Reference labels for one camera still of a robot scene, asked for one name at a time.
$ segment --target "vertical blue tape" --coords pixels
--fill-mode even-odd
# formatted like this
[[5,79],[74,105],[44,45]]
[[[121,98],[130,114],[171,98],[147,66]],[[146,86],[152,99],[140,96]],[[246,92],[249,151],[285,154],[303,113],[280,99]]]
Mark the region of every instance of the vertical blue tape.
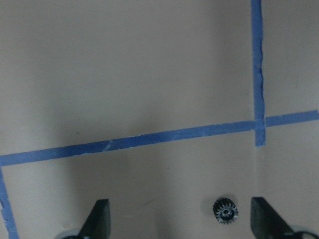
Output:
[[9,239],[19,239],[19,235],[16,229],[11,204],[6,191],[2,169],[0,169],[0,201],[2,205],[2,215],[5,226],[9,233]]
[[262,75],[262,41],[263,20],[261,0],[251,0],[252,41],[253,41],[253,79],[254,79],[254,113],[255,113],[255,144],[257,147],[265,145],[265,101],[263,96]]

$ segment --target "small pinion gear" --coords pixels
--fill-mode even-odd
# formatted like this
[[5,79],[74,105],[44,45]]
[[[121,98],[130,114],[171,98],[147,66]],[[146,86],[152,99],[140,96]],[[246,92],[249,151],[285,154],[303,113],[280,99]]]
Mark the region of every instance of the small pinion gear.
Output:
[[215,217],[220,223],[228,224],[238,218],[238,209],[229,198],[218,199],[213,206]]

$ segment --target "gear hub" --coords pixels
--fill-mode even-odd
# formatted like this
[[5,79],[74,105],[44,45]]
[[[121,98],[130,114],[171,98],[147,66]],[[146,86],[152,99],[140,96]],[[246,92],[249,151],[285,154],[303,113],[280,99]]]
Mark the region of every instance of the gear hub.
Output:
[[232,223],[238,218],[238,209],[229,198],[218,199],[213,206],[215,217],[220,223]]

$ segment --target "metal part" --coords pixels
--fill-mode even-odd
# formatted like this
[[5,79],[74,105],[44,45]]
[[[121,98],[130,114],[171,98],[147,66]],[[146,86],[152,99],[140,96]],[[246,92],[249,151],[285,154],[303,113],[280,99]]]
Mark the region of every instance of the metal part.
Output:
[[229,198],[218,199],[213,206],[215,217],[220,223],[232,223],[238,218],[238,209]]
[[256,239],[319,239],[310,232],[294,232],[262,197],[251,199],[250,227]]
[[79,235],[64,239],[108,239],[111,232],[110,203],[97,200]]

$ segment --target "blue painter's tape line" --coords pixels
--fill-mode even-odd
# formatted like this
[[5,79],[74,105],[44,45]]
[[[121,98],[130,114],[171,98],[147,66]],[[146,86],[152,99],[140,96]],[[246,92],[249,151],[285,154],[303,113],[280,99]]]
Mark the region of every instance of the blue painter's tape line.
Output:
[[83,154],[100,153],[118,149],[132,148],[149,144],[164,143],[176,140],[209,137],[214,135],[245,132],[254,129],[253,121],[217,124],[195,128],[145,134],[136,137],[52,148],[26,153],[0,156],[2,166],[65,158]]
[[313,120],[319,120],[318,111],[306,111],[281,116],[266,117],[266,127],[274,127],[292,123],[302,123]]
[[5,226],[9,233],[9,239],[19,239],[19,235],[16,229],[12,208],[6,191],[6,187],[3,180],[2,170],[0,169],[0,201],[2,205],[2,215]]
[[263,20],[261,0],[251,0],[252,42],[253,42],[253,79],[254,79],[254,113],[255,113],[255,144],[257,147],[265,145],[265,101],[263,95],[262,74],[262,41]]

